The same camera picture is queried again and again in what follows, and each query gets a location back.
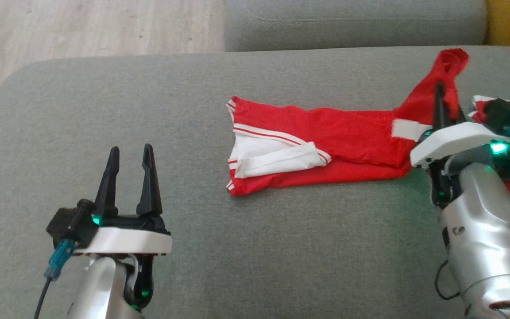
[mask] gray sofa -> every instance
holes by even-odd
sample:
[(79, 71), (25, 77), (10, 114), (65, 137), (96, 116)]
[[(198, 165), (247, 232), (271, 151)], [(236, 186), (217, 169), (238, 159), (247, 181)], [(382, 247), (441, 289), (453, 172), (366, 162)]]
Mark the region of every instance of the gray sofa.
[[(231, 95), (304, 109), (393, 109), (444, 47), (344, 48), (76, 58), (36, 63), (0, 88), (0, 318), (34, 312), (59, 207), (93, 198), (121, 149), (120, 212), (133, 214), (142, 148), (155, 148), (172, 254), (155, 263), (148, 318), (456, 319), (437, 297), (445, 260), (429, 181), (413, 170), (378, 182), (225, 189)], [(510, 98), (510, 48), (464, 46), (457, 79)], [(41, 318), (63, 318), (87, 260), (51, 285)], [(448, 274), (442, 290), (453, 293)]]
[(485, 0), (227, 0), (227, 51), (482, 44)]

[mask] sofa cushion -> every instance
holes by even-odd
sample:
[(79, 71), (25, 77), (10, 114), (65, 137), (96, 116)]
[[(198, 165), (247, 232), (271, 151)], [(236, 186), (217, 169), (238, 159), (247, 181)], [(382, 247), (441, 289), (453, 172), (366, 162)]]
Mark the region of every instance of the sofa cushion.
[(482, 44), (484, 0), (227, 0), (228, 51)]
[[(172, 254), (156, 258), (148, 318), (455, 319), (437, 296), (446, 258), (421, 171), (377, 182), (267, 189), (232, 198), (225, 103), (236, 94), (305, 109), (392, 109), (441, 47), (104, 57), (41, 62), (0, 88), (0, 318), (31, 317), (60, 207), (94, 198), (121, 149), (120, 214), (139, 202), (143, 146), (155, 148)], [(510, 99), (510, 48), (465, 47), (457, 79)], [(41, 318), (65, 317), (87, 259), (71, 259)], [(456, 287), (449, 274), (444, 293)]]

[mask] black cable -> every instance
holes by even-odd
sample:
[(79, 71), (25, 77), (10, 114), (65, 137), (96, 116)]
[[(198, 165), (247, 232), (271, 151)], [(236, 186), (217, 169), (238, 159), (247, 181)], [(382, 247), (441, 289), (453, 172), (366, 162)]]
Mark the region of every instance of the black cable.
[(48, 277), (46, 279), (46, 283), (44, 284), (44, 287), (42, 288), (41, 296), (39, 298), (39, 303), (37, 304), (37, 309), (35, 310), (35, 319), (39, 319), (39, 315), (41, 313), (41, 308), (43, 307), (43, 301), (44, 297), (46, 296), (46, 291), (48, 291), (48, 286), (52, 282), (52, 278)]
[(439, 267), (438, 267), (438, 271), (436, 272), (436, 278), (434, 279), (434, 288), (436, 289), (436, 293), (438, 294), (438, 296), (444, 300), (451, 300), (451, 299), (454, 299), (455, 297), (459, 296), (460, 295), (460, 292), (456, 292), (454, 293), (453, 295), (449, 296), (449, 297), (446, 297), (445, 295), (442, 295), (442, 293), (440, 292), (440, 289), (438, 288), (438, 279), (440, 277), (440, 273), (442, 272), (442, 269), (448, 264), (448, 260), (446, 259)]

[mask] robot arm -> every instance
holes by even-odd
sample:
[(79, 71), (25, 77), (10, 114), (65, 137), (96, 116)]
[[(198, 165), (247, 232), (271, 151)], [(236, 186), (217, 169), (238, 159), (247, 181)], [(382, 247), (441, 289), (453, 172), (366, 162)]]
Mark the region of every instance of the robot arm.
[[(61, 208), (47, 226), (57, 251), (62, 243), (67, 243), (75, 247), (71, 254), (92, 258), (84, 284), (69, 310), (69, 318), (143, 318), (141, 310), (147, 307), (153, 294), (153, 259), (172, 250), (172, 237), (160, 216), (162, 206), (155, 158), (149, 144), (144, 147), (143, 168), (143, 190), (135, 215), (119, 216), (115, 207), (119, 149), (113, 147), (95, 202), (83, 199), (77, 208)], [(53, 258), (49, 263), (51, 271), (45, 274), (49, 278), (47, 283), (57, 279), (62, 267), (52, 271)]]
[(510, 178), (510, 138), (465, 119), (452, 123), (441, 85), (434, 114), (433, 129), (410, 155), (429, 173), (441, 208), (443, 266), (460, 289), (452, 297), (461, 296), (465, 318), (510, 319), (510, 194), (502, 181)]

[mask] wooden floor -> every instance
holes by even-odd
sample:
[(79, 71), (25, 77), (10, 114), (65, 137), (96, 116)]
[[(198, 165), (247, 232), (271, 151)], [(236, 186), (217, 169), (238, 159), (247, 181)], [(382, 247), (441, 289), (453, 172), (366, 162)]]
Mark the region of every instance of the wooden floor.
[(63, 57), (223, 51), (224, 0), (0, 0), (0, 84)]

